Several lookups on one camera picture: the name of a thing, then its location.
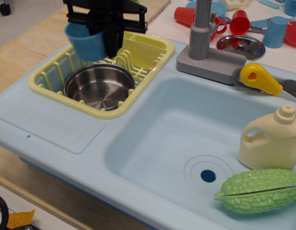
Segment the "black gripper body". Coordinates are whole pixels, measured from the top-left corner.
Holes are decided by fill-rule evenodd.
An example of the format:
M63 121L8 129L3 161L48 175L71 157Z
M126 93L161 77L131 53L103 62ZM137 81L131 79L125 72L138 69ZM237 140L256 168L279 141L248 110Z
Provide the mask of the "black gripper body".
M106 23L123 21L124 31L146 33L145 14L147 8L131 0L64 0L68 22L87 26L89 11L97 11L107 16Z

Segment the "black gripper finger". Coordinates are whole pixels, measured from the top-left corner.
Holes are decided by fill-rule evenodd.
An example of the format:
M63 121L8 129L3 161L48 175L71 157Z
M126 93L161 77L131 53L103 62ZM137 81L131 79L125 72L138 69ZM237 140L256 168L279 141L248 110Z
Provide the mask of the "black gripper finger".
M104 26L104 40L107 56L113 58L123 45L124 25L122 20L108 22Z
M107 16L97 11L89 11L87 16L87 27L90 35L96 35L104 30Z

